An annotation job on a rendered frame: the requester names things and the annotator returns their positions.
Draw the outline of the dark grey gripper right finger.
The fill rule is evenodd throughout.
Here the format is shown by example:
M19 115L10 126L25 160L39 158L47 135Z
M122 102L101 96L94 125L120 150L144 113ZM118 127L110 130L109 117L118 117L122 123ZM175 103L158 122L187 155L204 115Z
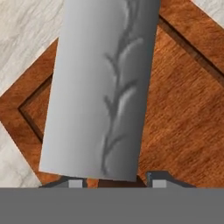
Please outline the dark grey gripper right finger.
M146 185L151 188L195 188L195 185L174 178L168 171L147 171L145 176Z

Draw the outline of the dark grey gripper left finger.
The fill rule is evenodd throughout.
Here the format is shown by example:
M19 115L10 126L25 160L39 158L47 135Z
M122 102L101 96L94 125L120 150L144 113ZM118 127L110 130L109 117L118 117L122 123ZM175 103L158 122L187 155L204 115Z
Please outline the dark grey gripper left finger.
M86 188L88 186L85 178L71 178L63 176L60 179L42 185L43 188L65 187L65 188Z

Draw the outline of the brown wooden cutting board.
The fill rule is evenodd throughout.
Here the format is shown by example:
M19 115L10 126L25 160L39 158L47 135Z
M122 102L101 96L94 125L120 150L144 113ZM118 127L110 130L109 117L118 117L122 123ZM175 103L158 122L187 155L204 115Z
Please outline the brown wooden cutting board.
M55 43L0 96L0 186L39 186ZM192 0L161 0L138 173L224 187L224 28Z

